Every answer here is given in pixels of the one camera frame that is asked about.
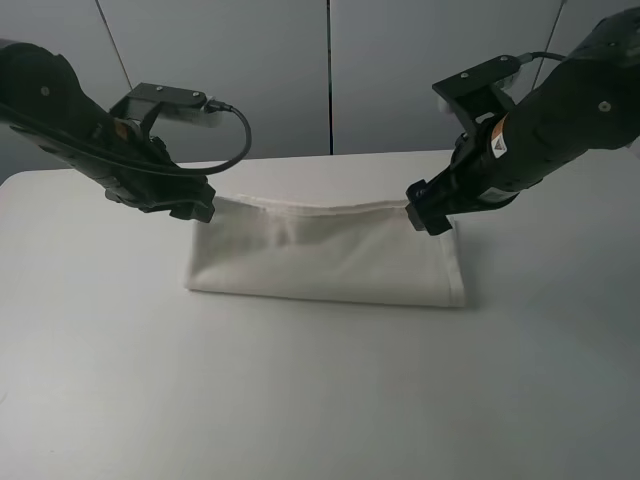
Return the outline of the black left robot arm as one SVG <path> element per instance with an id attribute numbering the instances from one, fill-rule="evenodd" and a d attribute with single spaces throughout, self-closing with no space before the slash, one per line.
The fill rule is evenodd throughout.
<path id="1" fill-rule="evenodd" d="M 200 105 L 175 88 L 139 85 L 104 110 L 84 93 L 63 56 L 30 43 L 1 42 L 2 123 L 98 183 L 108 200 L 143 213 L 166 211 L 204 223 L 213 218 L 215 191 L 205 176 L 160 175 L 126 166 L 131 161 L 173 166 L 151 127 L 166 113 L 195 112 Z M 111 164 L 113 157 L 124 164 Z"/>

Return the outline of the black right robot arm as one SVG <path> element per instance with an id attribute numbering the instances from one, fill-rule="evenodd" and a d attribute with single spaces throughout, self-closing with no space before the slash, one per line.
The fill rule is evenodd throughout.
<path id="1" fill-rule="evenodd" d="M 500 84 L 540 53 L 503 55 L 434 84 L 464 132 L 449 165 L 406 191 L 413 227 L 438 236 L 449 216 L 497 210 L 588 150 L 639 136 L 639 10 L 601 20 L 522 101 Z"/>

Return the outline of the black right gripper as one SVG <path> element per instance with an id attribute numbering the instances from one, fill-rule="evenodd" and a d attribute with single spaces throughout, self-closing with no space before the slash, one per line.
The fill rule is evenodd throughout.
<path id="1" fill-rule="evenodd" d="M 439 236 L 453 229 L 447 215 L 499 209 L 517 198 L 506 179 L 491 176 L 498 159 L 490 133 L 461 134 L 447 168 L 407 190 L 405 210 L 414 229 Z"/>

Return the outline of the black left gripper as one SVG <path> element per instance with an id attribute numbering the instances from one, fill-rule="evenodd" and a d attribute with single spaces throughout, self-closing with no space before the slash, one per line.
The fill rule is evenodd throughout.
<path id="1" fill-rule="evenodd" d="M 176 167 L 165 143 L 152 136 L 140 140 L 133 136 L 128 141 L 114 135 L 102 140 L 102 146 L 112 154 L 126 156 L 134 161 L 153 166 Z M 214 216 L 216 191 L 205 176 L 175 177 L 150 174 L 138 170 L 115 167 L 115 178 L 105 189 L 105 197 L 113 202 L 138 209 L 143 213 L 169 211 L 179 220 L 209 223 Z"/>

